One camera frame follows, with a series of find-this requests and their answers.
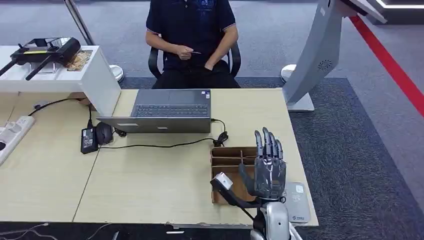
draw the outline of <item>cardboard organizer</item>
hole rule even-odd
[[[221,172],[225,173],[233,183],[231,190],[234,194],[244,201],[253,201],[255,197],[247,192],[239,174],[239,164],[243,162],[247,173],[254,178],[256,151],[256,147],[214,147],[210,151],[212,178]],[[212,202],[228,204],[216,191],[212,191]]]

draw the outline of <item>robot finger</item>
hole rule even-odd
[[[262,136],[258,130],[254,131],[254,136],[256,138],[256,156],[262,157],[264,155],[264,147],[262,146]]]
[[[278,157],[278,150],[277,150],[277,143],[276,143],[276,137],[272,132],[269,132],[269,137],[271,138],[271,149],[272,149],[272,156],[275,158]]]
[[[272,156],[273,153],[271,151],[271,138],[270,138],[270,132],[266,127],[262,128],[263,132],[263,139],[264,139],[264,154],[266,156]]]
[[[280,140],[275,140],[275,143],[277,144],[277,150],[278,150],[278,158],[283,160],[283,146],[281,145]]]

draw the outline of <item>power strip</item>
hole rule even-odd
[[[19,142],[36,122],[32,116],[21,116],[16,122],[9,122],[6,127],[0,127],[0,166],[13,152]]]

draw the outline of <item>office chair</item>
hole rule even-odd
[[[230,67],[231,66],[230,53],[232,57],[232,67]],[[162,73],[158,69],[158,54],[159,54],[159,50],[157,48],[152,47],[150,49],[150,56],[148,57],[148,69],[150,69],[150,72],[156,77],[156,79],[159,79],[162,76]],[[237,73],[239,72],[240,65],[242,64],[239,45],[237,44],[237,42],[230,48],[226,56],[228,57],[228,62],[227,62],[228,71],[233,77],[236,77]],[[165,65],[165,58],[166,58],[166,54],[163,54],[162,61],[164,65]]]

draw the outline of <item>navy polo shirt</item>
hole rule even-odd
[[[166,53],[164,69],[203,67],[215,52],[224,29],[236,23],[229,0],[151,0],[146,26],[171,44],[184,45],[201,54],[189,60]]]

